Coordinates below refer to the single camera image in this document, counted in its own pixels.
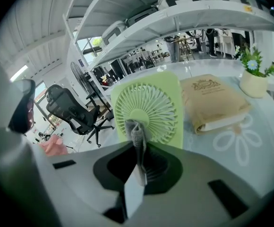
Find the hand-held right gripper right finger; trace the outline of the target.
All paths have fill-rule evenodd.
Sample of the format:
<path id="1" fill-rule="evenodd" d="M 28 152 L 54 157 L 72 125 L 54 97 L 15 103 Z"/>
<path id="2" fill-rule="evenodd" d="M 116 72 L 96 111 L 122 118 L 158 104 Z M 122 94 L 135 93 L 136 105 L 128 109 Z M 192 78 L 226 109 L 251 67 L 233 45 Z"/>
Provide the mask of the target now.
<path id="1" fill-rule="evenodd" d="M 134 227 L 244 227 L 264 199 L 243 179 L 209 157 L 166 145 L 182 163 L 179 181 L 167 192 L 147 195 L 132 217 Z"/>

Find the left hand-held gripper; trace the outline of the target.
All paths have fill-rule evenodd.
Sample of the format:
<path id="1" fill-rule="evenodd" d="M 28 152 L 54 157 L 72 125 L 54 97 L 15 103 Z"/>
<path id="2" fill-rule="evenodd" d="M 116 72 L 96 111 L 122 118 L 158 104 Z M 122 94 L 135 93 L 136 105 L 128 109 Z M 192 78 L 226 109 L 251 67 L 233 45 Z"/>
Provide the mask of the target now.
<path id="1" fill-rule="evenodd" d="M 33 147 L 24 134 L 34 125 L 36 85 L 10 82 L 0 66 L 0 227 L 43 227 Z"/>

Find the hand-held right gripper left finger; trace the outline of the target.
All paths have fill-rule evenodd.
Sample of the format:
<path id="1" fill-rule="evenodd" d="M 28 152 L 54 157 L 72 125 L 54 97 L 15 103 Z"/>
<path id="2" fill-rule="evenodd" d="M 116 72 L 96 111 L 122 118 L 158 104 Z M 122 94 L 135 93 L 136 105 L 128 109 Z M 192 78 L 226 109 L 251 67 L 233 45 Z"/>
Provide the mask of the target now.
<path id="1" fill-rule="evenodd" d="M 96 150 L 47 157 L 36 148 L 40 211 L 48 227 L 136 227 L 137 214 L 127 216 L 125 184 L 108 163 L 123 155 L 133 161 L 134 147 L 123 142 Z"/>

